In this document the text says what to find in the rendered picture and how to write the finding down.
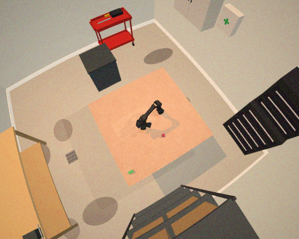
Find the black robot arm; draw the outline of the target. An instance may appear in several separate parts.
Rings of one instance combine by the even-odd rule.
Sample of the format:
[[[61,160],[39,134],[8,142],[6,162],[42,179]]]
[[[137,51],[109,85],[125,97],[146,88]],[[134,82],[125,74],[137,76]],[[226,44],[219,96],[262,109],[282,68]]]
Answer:
[[[156,104],[157,106],[155,106],[154,104]],[[146,120],[148,119],[148,116],[150,115],[150,113],[151,113],[155,108],[157,108],[156,110],[157,110],[157,112],[158,112],[159,115],[163,114],[164,109],[161,108],[161,106],[162,106],[162,103],[161,103],[159,100],[154,101],[154,103],[151,105],[151,107],[148,109],[148,111],[147,111],[145,114],[143,114],[142,116],[140,116],[140,118],[139,118],[139,120],[138,120],[139,122],[136,124],[136,127],[137,127],[137,128],[140,128],[140,127],[141,127],[141,130],[145,130],[146,127],[145,127],[145,125],[143,125],[143,124],[146,123]]]

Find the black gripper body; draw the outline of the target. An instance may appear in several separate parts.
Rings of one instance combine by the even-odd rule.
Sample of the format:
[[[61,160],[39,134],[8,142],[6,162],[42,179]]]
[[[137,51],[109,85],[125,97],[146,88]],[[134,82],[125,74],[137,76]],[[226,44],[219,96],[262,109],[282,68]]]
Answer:
[[[146,122],[145,124],[143,124],[143,125],[146,125],[146,126],[148,126],[149,128],[151,127],[151,122]]]

